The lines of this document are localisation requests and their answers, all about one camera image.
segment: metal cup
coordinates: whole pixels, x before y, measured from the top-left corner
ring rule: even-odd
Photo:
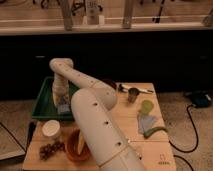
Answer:
[[[137,99],[138,95],[139,95],[140,91],[135,88],[135,87],[132,87],[128,90],[128,101],[130,103],[134,103],[135,100]]]

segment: cable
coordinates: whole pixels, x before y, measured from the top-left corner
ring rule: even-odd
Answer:
[[[24,152],[26,153],[26,149],[21,145],[21,143],[17,140],[17,138],[12,134],[12,132],[9,131],[9,129],[7,129],[6,126],[4,126],[4,124],[2,122],[0,122],[0,125],[10,134],[10,136],[16,141],[16,143],[22,148],[22,150],[24,150]]]
[[[191,171],[194,171],[192,165],[186,159],[184,159],[183,157],[178,156],[178,155],[174,155],[174,157],[182,159],[190,167]]]
[[[14,7],[14,6],[19,6],[19,5],[23,5],[27,2],[28,0],[23,0],[21,2],[16,2],[16,3],[11,3],[11,4],[5,4],[5,5],[1,5],[1,7]]]
[[[197,147],[198,147],[198,144],[199,144],[199,137],[198,137],[197,129],[195,127],[195,124],[193,122],[192,116],[191,116],[190,111],[189,111],[189,108],[191,108],[191,107],[194,107],[194,105],[193,104],[188,105],[187,108],[186,108],[186,111],[187,111],[187,113],[189,115],[189,119],[190,119],[190,121],[192,123],[193,129],[194,129],[194,132],[195,132],[195,136],[196,136],[196,143],[195,143],[194,148],[192,148],[191,150],[182,150],[182,149],[178,148],[177,146],[175,146],[171,141],[169,141],[169,143],[171,144],[171,146],[173,148],[175,148],[176,150],[178,150],[178,151],[180,151],[182,153],[191,153],[191,152],[195,151],[197,149]]]

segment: wooden table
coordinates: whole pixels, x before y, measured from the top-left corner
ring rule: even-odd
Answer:
[[[154,90],[154,86],[151,83],[126,84],[134,87]],[[130,140],[130,145],[132,145],[136,152],[142,156],[142,162],[147,171],[175,171],[176,165],[167,133],[164,131],[158,131],[148,139],[144,139],[143,135],[138,133],[138,122],[136,116],[141,108],[141,102],[143,100],[151,100],[154,103],[154,108],[150,112],[150,115],[154,115],[158,118],[154,126],[165,126],[156,94],[140,93],[136,102],[133,104],[129,104],[127,102],[127,93],[117,92],[117,94],[118,102],[111,110],[111,114],[120,129],[124,132],[126,138]],[[47,143],[52,143],[51,140],[42,135],[41,128],[43,124],[44,122],[37,123],[33,139],[23,163],[23,170],[99,170],[92,157],[85,162],[76,164],[69,161],[64,152],[57,152],[47,161],[41,161],[39,159],[39,148]],[[66,141],[70,132],[76,128],[76,124],[74,122],[61,122],[61,126],[61,139]]]

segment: floor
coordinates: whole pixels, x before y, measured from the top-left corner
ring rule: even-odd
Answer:
[[[51,0],[47,9],[41,9],[40,1],[36,4],[32,0],[7,0],[0,4],[1,27],[31,27],[63,25],[60,6],[56,0]],[[122,23],[124,0],[98,0],[103,6],[100,15],[105,17],[106,24]],[[153,23],[161,7],[161,0],[134,0],[133,23]],[[213,7],[212,0],[175,0],[165,1],[160,22],[200,22]],[[82,24],[85,12],[82,9],[73,16],[75,25]]]
[[[195,134],[186,113],[186,107],[191,104],[182,92],[158,93],[160,108],[165,120],[170,141],[179,148],[191,149],[195,144]],[[0,121],[4,123],[18,138],[23,146],[26,145],[27,128],[31,121],[35,100],[1,101]],[[174,154],[184,157],[195,171],[212,171],[213,169],[213,106],[208,108],[191,108],[190,112],[199,135],[199,146],[196,151],[184,154],[173,149]],[[14,149],[20,149],[14,141],[5,136],[7,133],[0,128],[0,154]],[[0,161],[0,170],[21,170],[23,158]],[[188,171],[189,167],[176,158],[177,171]]]

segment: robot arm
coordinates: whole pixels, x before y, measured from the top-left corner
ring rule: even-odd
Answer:
[[[68,80],[80,89],[72,96],[71,109],[87,145],[102,171],[145,171],[135,151],[114,122],[109,110],[117,101],[115,90],[104,82],[73,69],[71,59],[53,59],[53,98],[68,94]]]

